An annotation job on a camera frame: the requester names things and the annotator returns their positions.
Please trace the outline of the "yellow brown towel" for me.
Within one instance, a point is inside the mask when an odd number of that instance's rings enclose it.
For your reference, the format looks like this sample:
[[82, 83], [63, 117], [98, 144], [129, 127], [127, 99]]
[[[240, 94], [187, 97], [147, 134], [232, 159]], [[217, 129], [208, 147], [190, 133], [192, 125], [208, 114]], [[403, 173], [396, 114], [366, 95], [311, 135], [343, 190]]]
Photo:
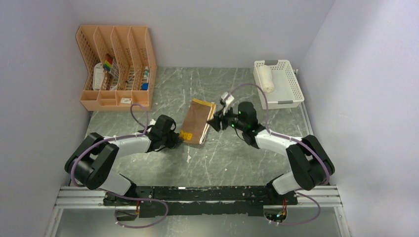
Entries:
[[205, 142], [209, 124], [216, 110], [214, 102], [194, 98], [180, 129], [180, 136], [187, 144], [202, 145]]

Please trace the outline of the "cream white towel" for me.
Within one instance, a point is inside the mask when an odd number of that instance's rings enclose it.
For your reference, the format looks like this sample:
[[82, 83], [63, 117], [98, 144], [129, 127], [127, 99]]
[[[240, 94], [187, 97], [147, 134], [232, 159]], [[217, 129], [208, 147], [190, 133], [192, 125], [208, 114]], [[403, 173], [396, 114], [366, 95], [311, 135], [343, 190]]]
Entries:
[[275, 89], [273, 75], [270, 66], [262, 65], [257, 69], [261, 88], [265, 93], [272, 93]]

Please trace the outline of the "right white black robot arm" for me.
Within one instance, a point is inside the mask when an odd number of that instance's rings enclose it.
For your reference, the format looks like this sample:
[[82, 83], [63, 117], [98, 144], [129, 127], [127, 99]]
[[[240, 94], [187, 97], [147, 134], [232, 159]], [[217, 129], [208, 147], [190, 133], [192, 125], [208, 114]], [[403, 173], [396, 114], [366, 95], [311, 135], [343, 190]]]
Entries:
[[279, 204], [291, 191], [309, 191], [317, 185], [327, 184], [335, 172], [333, 163], [315, 136], [292, 137], [269, 131], [258, 122], [251, 102], [241, 102], [237, 113], [223, 104], [207, 123], [216, 131], [229, 127], [239, 130], [249, 146], [287, 156], [291, 171], [267, 184], [266, 196], [271, 204]]

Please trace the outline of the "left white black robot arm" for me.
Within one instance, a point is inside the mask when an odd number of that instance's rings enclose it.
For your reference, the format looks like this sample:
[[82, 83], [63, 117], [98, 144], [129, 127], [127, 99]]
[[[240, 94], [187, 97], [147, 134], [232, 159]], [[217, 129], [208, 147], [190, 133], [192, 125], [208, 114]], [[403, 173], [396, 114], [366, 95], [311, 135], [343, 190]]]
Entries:
[[115, 160], [138, 153], [176, 148], [182, 139], [175, 129], [174, 119], [160, 115], [154, 124], [134, 134], [104, 137], [93, 132], [67, 160], [64, 169], [88, 189], [110, 191], [117, 194], [122, 204], [131, 205], [138, 196], [137, 185], [112, 171]]

